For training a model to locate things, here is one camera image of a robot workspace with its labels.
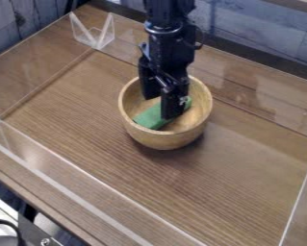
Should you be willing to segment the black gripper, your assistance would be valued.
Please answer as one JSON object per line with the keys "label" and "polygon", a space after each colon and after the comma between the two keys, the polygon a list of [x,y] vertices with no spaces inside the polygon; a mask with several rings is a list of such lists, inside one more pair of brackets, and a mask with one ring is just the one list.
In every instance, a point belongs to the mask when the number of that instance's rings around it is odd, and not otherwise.
{"label": "black gripper", "polygon": [[196,27],[190,22],[176,22],[164,27],[146,22],[144,28],[148,41],[139,46],[142,57],[138,66],[142,93],[147,100],[160,94],[160,115],[168,120],[186,110]]}

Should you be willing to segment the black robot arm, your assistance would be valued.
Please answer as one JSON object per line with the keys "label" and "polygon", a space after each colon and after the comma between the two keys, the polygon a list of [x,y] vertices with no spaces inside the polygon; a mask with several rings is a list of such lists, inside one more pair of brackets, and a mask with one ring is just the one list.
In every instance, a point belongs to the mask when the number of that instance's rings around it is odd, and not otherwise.
{"label": "black robot arm", "polygon": [[160,116],[183,114],[188,97],[188,65],[194,62],[196,26],[188,20],[194,0],[143,0],[148,41],[138,63],[146,99],[160,97]]}

